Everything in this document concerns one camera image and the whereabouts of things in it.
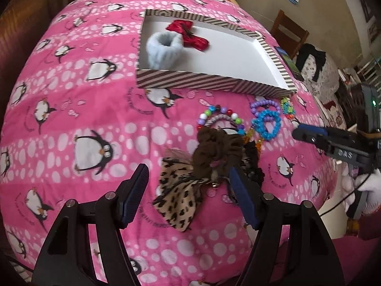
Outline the white gloved hand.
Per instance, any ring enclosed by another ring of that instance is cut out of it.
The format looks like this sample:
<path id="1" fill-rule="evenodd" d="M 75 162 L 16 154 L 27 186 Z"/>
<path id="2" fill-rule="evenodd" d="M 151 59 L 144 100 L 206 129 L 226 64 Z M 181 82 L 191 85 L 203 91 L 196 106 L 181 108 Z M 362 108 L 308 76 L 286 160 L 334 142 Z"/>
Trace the white gloved hand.
<path id="1" fill-rule="evenodd" d="M 362 182 L 367 178 L 367 174 L 362 174 L 353 179 L 348 172 L 348 169 L 345 171 L 346 174 L 343 174 L 341 188 L 342 196 L 347 196 L 350 192 L 353 192 L 355 187 L 358 188 L 360 192 L 366 192 L 367 198 L 362 209 L 362 213 L 365 215 L 371 215 L 380 210 L 380 170 L 376 169 L 362 185 Z"/>

